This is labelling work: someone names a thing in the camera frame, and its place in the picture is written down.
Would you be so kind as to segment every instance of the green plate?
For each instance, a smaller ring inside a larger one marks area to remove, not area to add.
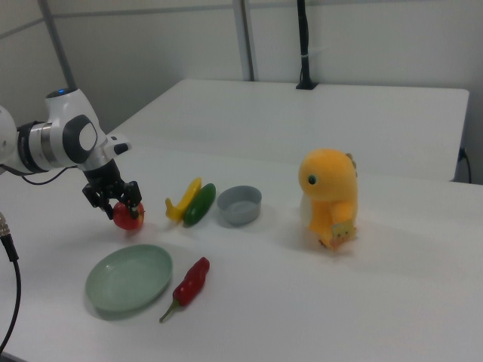
[[[168,285],[173,261],[155,245],[126,247],[92,269],[85,284],[91,303],[104,311],[130,311],[148,304]]]

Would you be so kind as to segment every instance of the toy banana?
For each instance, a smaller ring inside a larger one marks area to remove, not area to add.
[[[193,198],[198,194],[199,190],[202,188],[202,178],[195,178],[188,186],[188,189],[184,193],[183,198],[177,206],[174,206],[170,198],[166,198],[166,216],[175,221],[179,222],[183,219],[186,210]]]

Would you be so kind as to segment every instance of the gray bowl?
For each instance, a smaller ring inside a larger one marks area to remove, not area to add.
[[[261,192],[252,186],[236,186],[223,192],[217,201],[223,218],[240,226],[254,221],[260,215]]]

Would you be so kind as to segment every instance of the wall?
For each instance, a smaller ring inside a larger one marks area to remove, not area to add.
[[[327,84],[457,87],[470,92],[463,145],[483,184],[483,1],[310,2],[312,79]],[[298,83],[295,2],[250,0],[251,53],[259,81]],[[466,180],[461,164],[457,179]]]
[[[66,86],[37,2],[0,0],[0,104],[17,125],[47,120],[44,98]]]
[[[181,79],[248,80],[238,3],[48,1],[73,78],[105,131]]]

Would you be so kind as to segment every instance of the table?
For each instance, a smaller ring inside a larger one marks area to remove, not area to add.
[[[176,149],[150,132],[141,142],[140,130],[151,126],[137,115],[120,130],[129,127],[139,130],[125,132],[134,147],[116,162],[143,193],[146,223],[136,235],[91,208],[80,171],[41,189],[2,175],[24,288],[9,354],[40,362],[481,360],[481,186],[360,172],[358,238],[333,254],[300,223],[298,164]],[[231,228],[212,207],[192,228],[172,225],[164,199],[179,199],[196,176],[219,192],[259,188],[259,219]],[[167,291],[121,317],[93,310],[84,293],[89,271],[142,243],[172,255]],[[201,256],[211,261],[202,293],[159,324]],[[5,253],[0,286],[6,330],[15,291]]]
[[[448,181],[468,97],[461,89],[185,80],[119,130],[138,144],[294,164],[334,148],[364,172]]]

